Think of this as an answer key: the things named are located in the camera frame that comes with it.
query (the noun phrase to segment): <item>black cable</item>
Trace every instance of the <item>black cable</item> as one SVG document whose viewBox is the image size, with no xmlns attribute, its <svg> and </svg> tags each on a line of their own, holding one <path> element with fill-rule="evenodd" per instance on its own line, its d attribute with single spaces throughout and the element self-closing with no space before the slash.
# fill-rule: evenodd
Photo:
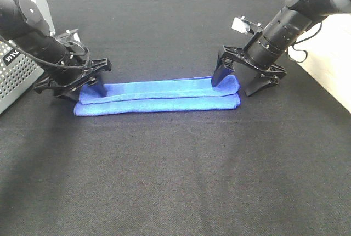
<svg viewBox="0 0 351 236">
<path fill-rule="evenodd" d="M 286 53 L 287 53 L 287 56 L 288 56 L 289 60 L 292 60 L 292 61 L 297 62 L 297 63 L 303 63 L 303 62 L 307 59 L 307 57 L 308 57 L 308 52 L 307 52 L 306 50 L 304 50 L 304 49 L 295 49 L 295 45 L 296 45 L 296 44 L 299 44 L 299 43 L 301 43 L 301 42 L 304 42 L 304 41 L 306 41 L 306 40 L 310 40 L 311 38 L 315 37 L 315 36 L 321 31 L 322 27 L 323 27 L 323 22 L 320 21 L 319 29 L 317 30 L 317 32 L 316 32 L 315 34 L 313 34 L 312 36 L 309 36 L 309 37 L 307 37 L 307 38 L 304 38 L 303 40 L 300 40 L 300 41 L 298 41 L 298 42 L 295 41 L 295 42 L 292 44 L 292 49 L 293 49 L 293 50 L 295 50 L 295 51 L 300 51 L 300 52 L 304 52 L 304 53 L 305 53 L 305 58 L 304 58 L 304 60 L 302 60 L 302 61 L 297 61 L 297 60 L 291 58 L 290 55 L 289 55 L 289 48 L 288 48 L 288 49 L 286 50 Z"/>
<path fill-rule="evenodd" d="M 85 64 L 82 65 L 82 66 L 67 66 L 67 65 L 61 65 L 61 64 L 54 64 L 54 63 L 50 63 L 50 62 L 47 62 L 47 61 L 42 60 L 42 59 L 38 59 L 37 57 L 33 56 L 32 54 L 30 54 L 28 52 L 25 52 L 24 50 L 20 49 L 17 45 L 15 45 L 15 44 L 11 43 L 10 41 L 6 40 L 1 35 L 0 35 L 0 41 L 4 42 L 5 44 L 10 45 L 13 49 L 17 50 L 19 53 L 23 54 L 24 56 L 27 56 L 28 58 L 34 60 L 35 62 L 44 64 L 44 65 L 47 65 L 47 66 L 55 67 L 55 68 L 85 70 L 88 67 L 89 62 L 90 62 L 89 61 L 89 59 L 90 59 L 90 51 L 85 46 L 84 47 L 85 47 L 86 52 L 87 52 L 87 54 L 86 54 L 86 56 L 87 56 L 86 58 L 87 59 L 86 59 Z"/>
</svg>

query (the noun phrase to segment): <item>folded towel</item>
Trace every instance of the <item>folded towel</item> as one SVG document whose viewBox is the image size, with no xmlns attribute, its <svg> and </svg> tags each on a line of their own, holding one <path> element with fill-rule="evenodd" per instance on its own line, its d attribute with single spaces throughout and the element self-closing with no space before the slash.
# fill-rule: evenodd
<svg viewBox="0 0 351 236">
<path fill-rule="evenodd" d="M 184 78 L 168 81 L 147 81 L 106 84 L 102 98 L 88 86 L 80 93 L 75 106 L 77 116 L 156 111 L 224 110 L 240 105 L 239 83 L 227 76 L 217 87 L 211 77 Z"/>
</svg>

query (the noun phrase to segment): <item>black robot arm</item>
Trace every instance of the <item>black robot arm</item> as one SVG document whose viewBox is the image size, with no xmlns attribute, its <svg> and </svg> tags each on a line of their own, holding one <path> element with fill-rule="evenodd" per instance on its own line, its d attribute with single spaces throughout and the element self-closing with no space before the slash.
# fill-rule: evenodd
<svg viewBox="0 0 351 236">
<path fill-rule="evenodd" d="M 237 18 L 241 32 L 251 33 L 253 36 L 244 48 L 223 46 L 218 54 L 212 86 L 217 86 L 225 76 L 234 71 L 234 62 L 258 72 L 245 89 L 247 96 L 276 86 L 278 80 L 286 75 L 285 69 L 275 64 L 277 59 L 302 33 L 321 23 L 329 15 L 340 13 L 351 13 L 351 0 L 285 0 L 284 7 L 265 28 L 244 18 Z"/>
<path fill-rule="evenodd" d="M 76 101 L 81 86 L 89 84 L 106 96 L 98 73 L 111 70 L 108 59 L 90 60 L 89 49 L 73 39 L 77 30 L 54 37 L 38 6 L 31 0 L 0 0 L 0 40 L 29 56 L 45 72 L 35 83 L 41 93 Z"/>
</svg>

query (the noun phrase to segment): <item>black tablecloth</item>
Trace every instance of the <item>black tablecloth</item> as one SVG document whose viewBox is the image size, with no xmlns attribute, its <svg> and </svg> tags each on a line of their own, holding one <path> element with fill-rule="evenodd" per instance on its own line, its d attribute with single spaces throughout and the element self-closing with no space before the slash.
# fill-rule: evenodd
<svg viewBox="0 0 351 236">
<path fill-rule="evenodd" d="M 211 75 L 235 16 L 284 0 L 48 0 L 108 83 Z M 237 110 L 74 117 L 27 92 L 0 116 L 0 235 L 350 235 L 351 116 L 296 63 Z M 254 73 L 236 67 L 242 85 Z"/>
</svg>

